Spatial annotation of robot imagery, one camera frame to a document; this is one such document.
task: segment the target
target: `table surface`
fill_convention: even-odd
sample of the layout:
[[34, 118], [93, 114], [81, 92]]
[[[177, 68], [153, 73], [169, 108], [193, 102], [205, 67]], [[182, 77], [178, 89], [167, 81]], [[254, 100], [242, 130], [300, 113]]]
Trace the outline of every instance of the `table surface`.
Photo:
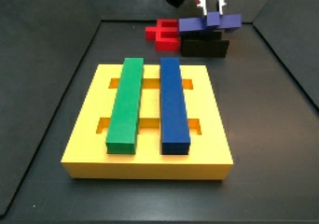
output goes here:
[[206, 64], [234, 155], [221, 181], [73, 179], [61, 164], [99, 63], [143, 57], [154, 22], [103, 22], [66, 91], [25, 182], [3, 221], [292, 221], [319, 220], [319, 116], [308, 95], [251, 25], [225, 35], [226, 59]]

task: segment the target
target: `toy block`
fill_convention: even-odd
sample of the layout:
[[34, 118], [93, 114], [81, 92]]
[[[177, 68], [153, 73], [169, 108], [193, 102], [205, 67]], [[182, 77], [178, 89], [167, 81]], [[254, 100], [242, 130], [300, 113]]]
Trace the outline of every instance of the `toy block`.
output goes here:
[[175, 149], [182, 154], [189, 154], [191, 137], [179, 58], [161, 59], [161, 141], [162, 154], [169, 154], [166, 151]]
[[71, 177], [223, 180], [233, 169], [234, 159], [206, 65], [179, 67], [191, 129], [189, 155], [161, 154], [158, 64], [143, 66], [137, 155], [109, 154], [105, 138], [110, 131], [122, 67], [122, 64], [98, 66], [62, 158]]
[[226, 33], [231, 33], [241, 27], [242, 27], [242, 15], [241, 14], [221, 16], [221, 24], [217, 27], [218, 30], [225, 30]]
[[222, 33], [193, 33], [181, 38], [181, 54], [183, 57], [225, 58], [230, 46], [229, 40], [221, 40]]
[[206, 16], [206, 29], [215, 30], [221, 24], [221, 14], [219, 12], [209, 12]]
[[146, 39], [155, 40], [157, 50], [179, 50], [178, 20], [158, 20], [157, 27], [146, 27]]
[[190, 32], [207, 30], [225, 30], [226, 33], [234, 32], [242, 27], [242, 15], [219, 15], [218, 12], [209, 12], [206, 19], [190, 18], [179, 19], [179, 35]]
[[157, 31], [158, 31], [157, 27], [153, 27], [153, 26], [146, 27], [146, 39], [149, 41], [155, 41], [155, 39], [157, 39]]
[[106, 137], [109, 154], [135, 154], [139, 129], [143, 58], [126, 58]]
[[222, 39], [222, 32], [218, 31], [209, 31], [206, 33], [203, 32], [193, 32], [193, 33], [187, 33], [182, 36], [183, 38], [194, 38], [194, 39], [199, 39], [203, 41], [211, 41], [211, 40], [221, 40]]
[[206, 26], [202, 18], [179, 19], [179, 35], [205, 31]]

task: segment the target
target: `purple block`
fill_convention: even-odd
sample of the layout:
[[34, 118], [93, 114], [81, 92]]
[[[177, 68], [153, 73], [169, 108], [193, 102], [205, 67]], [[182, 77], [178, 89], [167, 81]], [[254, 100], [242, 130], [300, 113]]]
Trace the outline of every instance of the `purple block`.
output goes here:
[[221, 14], [218, 11], [209, 12], [206, 17], [206, 29], [215, 30], [221, 24]]
[[198, 32], [205, 30], [203, 19], [190, 18], [179, 19], [179, 34], [185, 35], [190, 32]]
[[222, 15], [221, 24], [217, 27], [218, 30], [225, 30], [226, 33], [234, 32], [239, 27], [242, 27], [242, 15]]

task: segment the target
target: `green block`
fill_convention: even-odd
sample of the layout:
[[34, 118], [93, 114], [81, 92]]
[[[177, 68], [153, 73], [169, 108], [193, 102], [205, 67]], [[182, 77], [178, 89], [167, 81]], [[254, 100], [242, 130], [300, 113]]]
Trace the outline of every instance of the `green block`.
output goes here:
[[135, 154], [141, 116], [143, 58], [126, 58], [106, 137], [109, 154]]

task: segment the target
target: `yellow block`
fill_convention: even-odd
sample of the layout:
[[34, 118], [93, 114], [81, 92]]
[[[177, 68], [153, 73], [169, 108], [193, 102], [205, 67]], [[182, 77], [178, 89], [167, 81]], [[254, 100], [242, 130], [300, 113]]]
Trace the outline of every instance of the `yellow block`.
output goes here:
[[234, 159], [205, 65], [181, 66], [190, 155], [161, 155], [161, 66], [146, 65], [137, 155], [107, 154], [107, 127], [122, 75], [121, 64], [101, 64], [85, 99], [63, 166], [75, 178], [225, 179]]

